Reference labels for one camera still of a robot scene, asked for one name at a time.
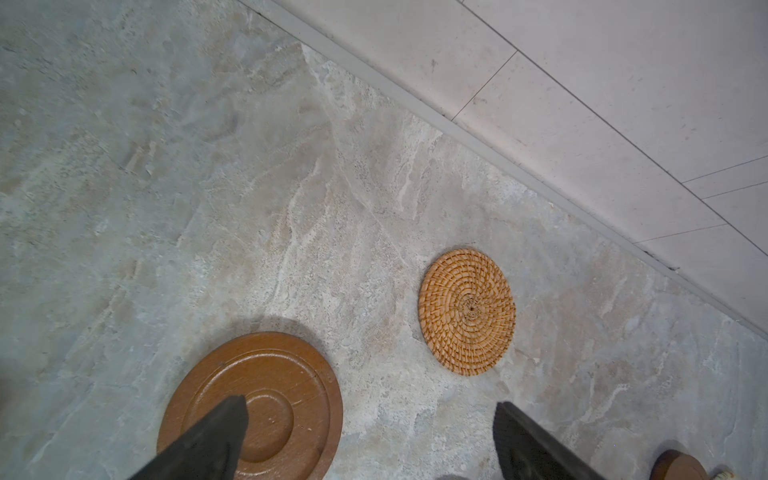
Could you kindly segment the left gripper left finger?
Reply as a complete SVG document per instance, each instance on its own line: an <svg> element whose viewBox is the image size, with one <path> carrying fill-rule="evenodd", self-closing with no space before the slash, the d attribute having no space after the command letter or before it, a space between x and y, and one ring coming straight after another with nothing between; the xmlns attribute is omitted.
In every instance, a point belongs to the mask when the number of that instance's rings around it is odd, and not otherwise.
<svg viewBox="0 0 768 480"><path fill-rule="evenodd" d="M135 473L131 480L233 479L248 422L245 397L230 396Z"/></svg>

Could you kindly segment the brown wooden coaster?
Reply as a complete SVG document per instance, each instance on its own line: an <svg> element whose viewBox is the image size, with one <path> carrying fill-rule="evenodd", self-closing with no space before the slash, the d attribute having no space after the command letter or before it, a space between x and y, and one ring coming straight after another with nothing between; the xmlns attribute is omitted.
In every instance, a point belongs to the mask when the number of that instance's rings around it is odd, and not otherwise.
<svg viewBox="0 0 768 480"><path fill-rule="evenodd" d="M693 456L669 449L656 459L650 480L709 480L702 464Z"/></svg>
<svg viewBox="0 0 768 480"><path fill-rule="evenodd" d="M280 332L240 336L196 364L166 408L158 450L235 395L249 419L236 478L325 477L342 433L339 383L317 349Z"/></svg>

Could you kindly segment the woven rattan coaster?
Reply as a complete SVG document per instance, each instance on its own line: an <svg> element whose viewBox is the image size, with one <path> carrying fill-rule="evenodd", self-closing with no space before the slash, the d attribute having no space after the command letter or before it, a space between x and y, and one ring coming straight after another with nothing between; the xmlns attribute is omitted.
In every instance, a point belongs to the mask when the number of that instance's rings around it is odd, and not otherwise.
<svg viewBox="0 0 768 480"><path fill-rule="evenodd" d="M516 305L502 270L490 257L475 249L455 249L427 270L418 319L425 343L441 365L462 376L477 376L508 350Z"/></svg>

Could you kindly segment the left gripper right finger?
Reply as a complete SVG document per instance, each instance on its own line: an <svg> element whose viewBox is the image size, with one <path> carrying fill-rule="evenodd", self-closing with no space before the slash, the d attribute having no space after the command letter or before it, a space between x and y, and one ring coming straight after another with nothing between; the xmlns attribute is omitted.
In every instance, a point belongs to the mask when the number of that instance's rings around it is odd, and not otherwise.
<svg viewBox="0 0 768 480"><path fill-rule="evenodd" d="M504 479L603 479L511 402L498 402L492 436Z"/></svg>

